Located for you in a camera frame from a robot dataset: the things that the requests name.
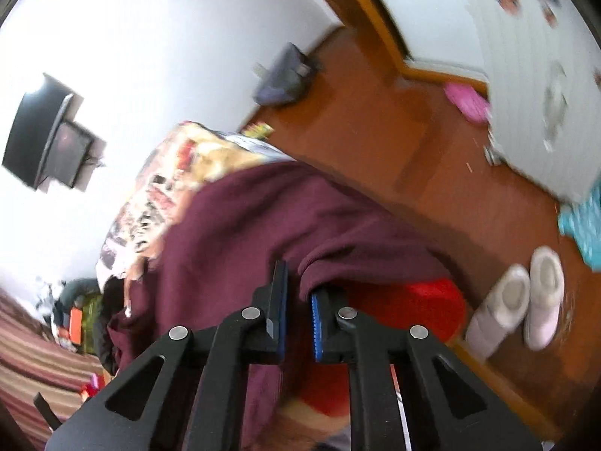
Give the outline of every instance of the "white slipper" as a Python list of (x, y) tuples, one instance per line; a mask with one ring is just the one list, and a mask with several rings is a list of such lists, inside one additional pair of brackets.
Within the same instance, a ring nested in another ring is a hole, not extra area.
[(485, 360), (524, 320), (530, 302), (530, 277), (511, 265), (474, 313), (465, 340), (474, 356)]
[(553, 340), (564, 298), (564, 274), (555, 251), (547, 246), (534, 251), (530, 280), (530, 309), (524, 324), (524, 342), (532, 351), (540, 351)]

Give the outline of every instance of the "black monitor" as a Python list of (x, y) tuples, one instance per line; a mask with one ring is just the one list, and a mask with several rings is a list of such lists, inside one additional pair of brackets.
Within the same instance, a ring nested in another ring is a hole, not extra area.
[(73, 96), (73, 91), (47, 74), (43, 74), (37, 90), (23, 95), (2, 166), (30, 188), (37, 189), (46, 178), (44, 169), (50, 147)]

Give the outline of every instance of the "wooden floor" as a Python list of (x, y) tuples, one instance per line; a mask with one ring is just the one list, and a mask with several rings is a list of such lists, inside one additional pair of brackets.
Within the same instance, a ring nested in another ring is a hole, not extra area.
[(258, 114), (275, 129), (271, 143), (437, 239), (467, 272), (473, 307), (510, 264), (528, 267), (536, 247), (559, 252), (567, 290), (554, 342), (531, 352), (518, 331), (490, 363), (566, 429), (601, 375), (601, 277), (558, 236), (557, 202), (507, 166), (490, 167), (487, 129), (440, 87), (399, 78), (376, 39), (342, 30), (318, 55), (325, 70), (302, 102)]

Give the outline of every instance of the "silver screw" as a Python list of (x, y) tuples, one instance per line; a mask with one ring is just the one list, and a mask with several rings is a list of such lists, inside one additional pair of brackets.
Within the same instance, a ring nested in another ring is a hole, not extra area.
[(411, 327), (411, 329), (409, 329), (409, 333), (416, 339), (425, 339), (428, 337), (428, 329), (426, 329), (423, 325), (414, 325)]
[(174, 341), (179, 341), (187, 336), (187, 329), (183, 325), (176, 325), (169, 331), (169, 337)]
[(261, 315), (261, 311), (257, 307), (246, 307), (242, 311), (242, 317), (249, 321), (256, 319), (259, 315)]
[(338, 315), (341, 319), (349, 321), (357, 316), (357, 310), (353, 309), (353, 307), (342, 307), (338, 310)]

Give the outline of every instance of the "maroon garment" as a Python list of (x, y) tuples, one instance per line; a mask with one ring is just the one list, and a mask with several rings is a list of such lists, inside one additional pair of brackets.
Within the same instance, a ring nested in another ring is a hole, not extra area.
[[(196, 194), (170, 228), (158, 266), (131, 287), (131, 319), (110, 322), (120, 366), (175, 325), (199, 330), (251, 303), (277, 259), (290, 271), (296, 301), (288, 323), (286, 368), (311, 355), (307, 297), (333, 280), (378, 285), (451, 278), (445, 257), (407, 224), (356, 190), (300, 162), (232, 173)], [(284, 370), (286, 379), (292, 379)], [(251, 367), (242, 444), (255, 441), (281, 394), (282, 370)]]

